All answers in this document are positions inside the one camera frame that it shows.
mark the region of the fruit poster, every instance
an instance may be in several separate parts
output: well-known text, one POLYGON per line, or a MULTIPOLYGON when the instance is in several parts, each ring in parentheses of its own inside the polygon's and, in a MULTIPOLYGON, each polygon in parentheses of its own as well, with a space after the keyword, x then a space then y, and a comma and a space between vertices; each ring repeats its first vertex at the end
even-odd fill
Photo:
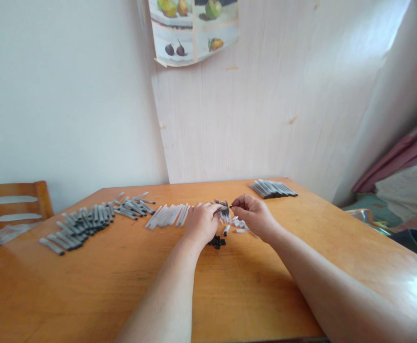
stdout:
POLYGON ((156 61, 183 67, 238 41, 237 0, 149 0, 156 61))

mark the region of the green apple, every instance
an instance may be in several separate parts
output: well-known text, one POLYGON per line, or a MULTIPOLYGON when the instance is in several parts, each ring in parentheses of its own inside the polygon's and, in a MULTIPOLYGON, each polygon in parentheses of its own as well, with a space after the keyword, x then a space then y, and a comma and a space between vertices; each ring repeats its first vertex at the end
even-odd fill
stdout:
POLYGON ((218 0, 208 0, 207 4, 205 5, 205 15, 209 19, 216 19, 221 14, 221 10, 223 9, 223 6, 221 6, 221 2, 218 0))

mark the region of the table surface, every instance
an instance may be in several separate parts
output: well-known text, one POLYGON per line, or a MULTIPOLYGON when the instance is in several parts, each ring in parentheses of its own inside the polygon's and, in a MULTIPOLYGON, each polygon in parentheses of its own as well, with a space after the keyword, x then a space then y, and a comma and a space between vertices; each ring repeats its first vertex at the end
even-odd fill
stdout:
MULTIPOLYGON (((289 179, 296 198, 266 200, 276 219, 335 265, 417 319, 417 255, 289 179)), ((105 188, 71 206, 107 202, 121 191, 159 205, 228 200, 251 181, 105 188)), ((144 229, 118 216, 85 245, 57 256, 38 244, 58 214, 0 247, 0 342, 112 342, 184 229, 144 229)), ((196 268, 194 342, 318 337, 323 333, 288 271, 251 233, 207 246, 196 268)))

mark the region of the white wall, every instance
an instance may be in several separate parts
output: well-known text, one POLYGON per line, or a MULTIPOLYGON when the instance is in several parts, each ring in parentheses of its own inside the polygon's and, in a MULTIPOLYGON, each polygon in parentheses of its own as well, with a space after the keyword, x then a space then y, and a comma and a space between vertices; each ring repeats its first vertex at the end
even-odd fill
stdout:
POLYGON ((46 180, 55 212, 168 181, 129 0, 0 0, 0 183, 46 180))
POLYGON ((417 0, 411 1, 387 56, 333 203, 348 204, 358 179, 415 125, 417 0))
POLYGON ((241 0, 238 44, 154 63, 170 182, 288 176, 331 201, 408 4, 241 0))

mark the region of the yellow fruit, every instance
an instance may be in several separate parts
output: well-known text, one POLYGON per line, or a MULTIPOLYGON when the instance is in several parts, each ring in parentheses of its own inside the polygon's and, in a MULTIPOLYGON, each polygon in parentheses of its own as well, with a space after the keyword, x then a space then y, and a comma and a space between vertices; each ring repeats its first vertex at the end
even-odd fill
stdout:
POLYGON ((213 38, 212 40, 209 40, 208 50, 209 51, 215 51, 219 48, 221 48, 224 44, 223 40, 220 38, 213 38))
POLYGON ((186 0, 179 0, 177 11, 179 12, 179 15, 182 17, 186 17, 188 15, 188 3, 186 2, 186 0))
POLYGON ((174 18, 177 15, 177 5, 168 0, 164 5, 162 5, 162 13, 168 18, 174 18))
POLYGON ((162 11, 162 7, 167 2, 167 0, 158 0, 158 8, 160 11, 162 11))

